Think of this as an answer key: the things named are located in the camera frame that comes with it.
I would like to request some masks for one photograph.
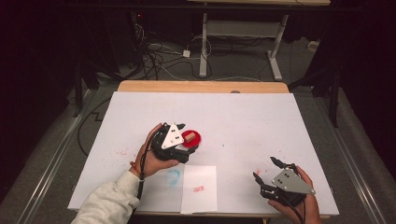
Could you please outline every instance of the red object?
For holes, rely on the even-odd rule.
[[[190,133],[194,133],[195,138],[188,143],[186,140],[186,136],[189,135]],[[187,130],[186,132],[182,133],[181,136],[184,139],[184,142],[181,144],[183,147],[187,147],[187,148],[196,147],[201,143],[201,135],[194,130]]]

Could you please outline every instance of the power cord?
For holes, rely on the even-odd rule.
[[[96,115],[95,121],[100,121],[100,122],[101,122],[102,119],[98,119],[99,112],[93,112],[93,111],[95,111],[97,108],[99,108],[99,106],[103,105],[105,102],[109,101],[110,99],[111,99],[111,97],[105,99],[102,103],[100,103],[99,105],[97,105],[96,108],[94,108],[94,109],[85,117],[85,119],[81,122],[81,124],[80,124],[79,127],[78,127],[78,132],[77,132],[78,146],[79,146],[79,149],[81,150],[81,152],[82,152],[85,156],[87,156],[87,157],[88,157],[89,153],[86,152],[86,151],[84,150],[84,148],[82,147],[82,144],[81,144],[81,139],[80,139],[81,128],[82,128],[82,126],[84,125],[85,121],[87,121],[88,117],[89,117],[90,115],[92,115],[92,114]]]

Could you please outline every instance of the hand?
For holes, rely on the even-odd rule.
[[[134,163],[131,161],[131,165],[133,166],[133,164],[134,164],[134,166],[131,167],[131,169],[129,169],[129,171],[132,174],[140,177],[140,173],[141,173],[141,171],[140,171],[140,161],[142,160],[142,156],[145,153],[147,144],[149,144],[149,138],[157,130],[159,130],[162,126],[163,125],[160,123],[157,126],[155,126],[155,128],[152,129],[151,132],[149,132],[149,134],[148,134],[148,136],[146,138],[145,144],[143,144],[143,146],[139,150],[139,153],[137,154],[136,160],[134,161]],[[150,150],[150,151],[148,151],[148,154],[146,156],[146,163],[145,163],[145,169],[144,169],[145,177],[154,175],[155,173],[157,173],[161,169],[171,168],[171,167],[174,167],[176,165],[178,165],[178,161],[177,160],[160,161],[160,160],[158,160],[155,157],[154,153]]]
[[[309,186],[311,186],[311,188],[313,188],[314,185],[312,183],[312,180],[311,178],[309,178],[306,172],[303,169],[301,169],[299,166],[297,166],[297,171],[300,174],[301,179],[305,181],[305,183],[307,183]],[[303,202],[301,202],[296,206],[296,210],[300,213],[302,218],[305,217],[305,224],[322,223],[319,216],[317,198],[315,197],[315,195],[307,194],[304,201],[305,201],[305,205]],[[294,224],[300,224],[300,219],[297,218],[297,215],[291,210],[290,207],[284,206],[283,204],[274,200],[269,200],[268,204],[273,206],[277,211],[279,211],[286,217],[289,217]]]

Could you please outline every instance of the small paper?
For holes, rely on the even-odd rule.
[[[217,210],[216,166],[186,165],[180,213],[192,214]]]

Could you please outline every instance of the white jacket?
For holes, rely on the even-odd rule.
[[[127,223],[139,205],[138,186],[139,178],[124,171],[116,182],[105,183],[88,196],[72,224]]]

